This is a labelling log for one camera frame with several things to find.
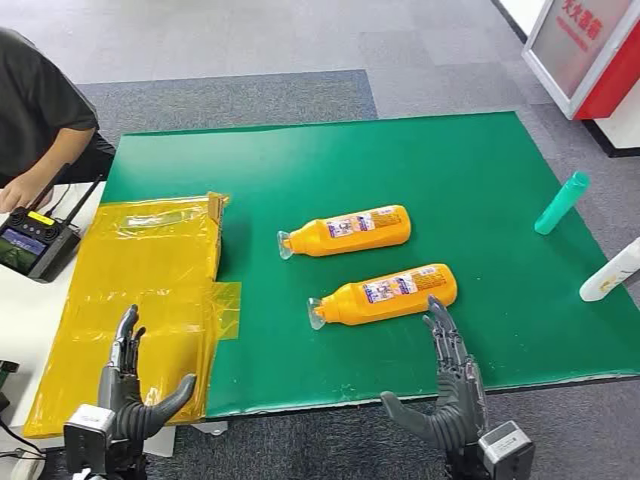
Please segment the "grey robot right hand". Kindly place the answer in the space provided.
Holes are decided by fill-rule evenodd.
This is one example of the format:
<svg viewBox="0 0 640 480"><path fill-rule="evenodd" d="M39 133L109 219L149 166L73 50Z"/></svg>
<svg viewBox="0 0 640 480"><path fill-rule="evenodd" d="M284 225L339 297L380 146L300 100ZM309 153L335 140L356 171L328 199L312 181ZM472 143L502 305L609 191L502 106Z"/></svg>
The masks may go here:
<svg viewBox="0 0 640 480"><path fill-rule="evenodd" d="M436 359L435 409L420 413L402 403L395 393L380 394L388 416L433 447L452 452L475 444L488 428L486 397L475 359L447 308L432 294L423 321L430 329Z"/></svg>

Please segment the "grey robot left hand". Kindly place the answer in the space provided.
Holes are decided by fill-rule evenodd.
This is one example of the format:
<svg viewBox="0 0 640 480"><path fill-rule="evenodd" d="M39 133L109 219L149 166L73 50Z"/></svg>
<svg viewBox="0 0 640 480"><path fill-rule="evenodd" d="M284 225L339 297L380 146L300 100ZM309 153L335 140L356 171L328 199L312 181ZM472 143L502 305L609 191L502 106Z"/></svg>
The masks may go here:
<svg viewBox="0 0 640 480"><path fill-rule="evenodd" d="M193 394L197 376L189 373L178 387L156 405L142 401L138 375L138 353L144 327L136 329L138 307L129 306L116 328L109 360L103 368L98 405L115 414L111 449L129 457L140 456L143 442L163 428Z"/></svg>

